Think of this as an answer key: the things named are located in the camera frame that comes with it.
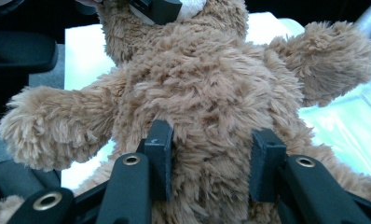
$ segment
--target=white surface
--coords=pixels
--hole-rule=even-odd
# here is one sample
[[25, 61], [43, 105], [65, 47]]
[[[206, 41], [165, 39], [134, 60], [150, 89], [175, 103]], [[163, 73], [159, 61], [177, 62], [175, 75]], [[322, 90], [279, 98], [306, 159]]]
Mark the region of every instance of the white surface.
[[[278, 35], [287, 37], [302, 33], [302, 28], [296, 22], [279, 21], [270, 13], [251, 14], [248, 24], [250, 32], [246, 40], [255, 44], [268, 43]], [[67, 90], [79, 90], [89, 85], [114, 66], [104, 54], [101, 25], [67, 29], [65, 41], [64, 86]], [[371, 100], [365, 100], [368, 97], [371, 97], [371, 89], [357, 89], [327, 108], [303, 109], [300, 116], [308, 125], [316, 127], [316, 144], [325, 142], [333, 146], [338, 157], [355, 171], [371, 175]], [[99, 161], [106, 160], [113, 146], [114, 143], [110, 142], [93, 160], [83, 164], [75, 162], [70, 169], [63, 171], [62, 186], [76, 188], [100, 165]]]

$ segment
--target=brown teddy bear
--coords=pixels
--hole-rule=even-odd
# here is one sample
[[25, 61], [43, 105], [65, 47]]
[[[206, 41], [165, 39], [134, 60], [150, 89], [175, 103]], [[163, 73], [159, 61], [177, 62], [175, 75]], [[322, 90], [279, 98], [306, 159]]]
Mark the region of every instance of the brown teddy bear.
[[[371, 201], [371, 177], [314, 146], [297, 114], [371, 78], [371, 40], [355, 25], [314, 22], [302, 35], [254, 45], [244, 41], [241, 0], [207, 0], [165, 25], [125, 0], [97, 8], [117, 68], [81, 91], [39, 87], [14, 96], [0, 133], [15, 161], [65, 169], [113, 138], [109, 162], [80, 193], [107, 180], [114, 160], [136, 150], [154, 119], [165, 119], [174, 129], [172, 200], [154, 203], [153, 223], [280, 222], [275, 204], [249, 199], [251, 131], [269, 128], [287, 154], [321, 161], [345, 190]], [[10, 200], [21, 203], [1, 202], [0, 220], [17, 208]]]

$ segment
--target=plush toy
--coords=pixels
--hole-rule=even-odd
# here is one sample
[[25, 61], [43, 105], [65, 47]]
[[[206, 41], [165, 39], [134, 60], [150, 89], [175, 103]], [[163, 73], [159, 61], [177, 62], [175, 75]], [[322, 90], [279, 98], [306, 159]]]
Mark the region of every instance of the plush toy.
[[189, 3], [165, 25], [124, 0], [99, 5], [117, 68], [81, 91], [39, 87], [14, 96], [0, 133], [15, 161], [65, 169], [113, 138], [109, 162], [80, 193], [107, 180], [114, 160], [136, 150], [154, 119], [165, 119], [174, 129], [172, 200], [154, 203], [153, 223], [280, 222], [275, 204], [249, 199], [251, 131], [269, 128], [289, 155], [321, 161], [345, 190], [371, 201], [371, 177], [314, 146], [297, 114], [367, 82], [371, 40], [350, 23], [314, 22], [302, 35], [257, 46], [244, 41], [243, 1]]

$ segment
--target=floor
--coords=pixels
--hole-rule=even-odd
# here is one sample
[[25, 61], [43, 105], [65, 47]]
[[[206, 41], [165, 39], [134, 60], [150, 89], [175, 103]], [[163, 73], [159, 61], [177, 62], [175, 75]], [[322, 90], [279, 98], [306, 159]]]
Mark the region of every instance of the floor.
[[[31, 87], [49, 86], [63, 89], [64, 86], [64, 45], [58, 45], [58, 62], [54, 69], [47, 73], [33, 74], [29, 77]], [[0, 140], [0, 161], [8, 160], [6, 144]]]

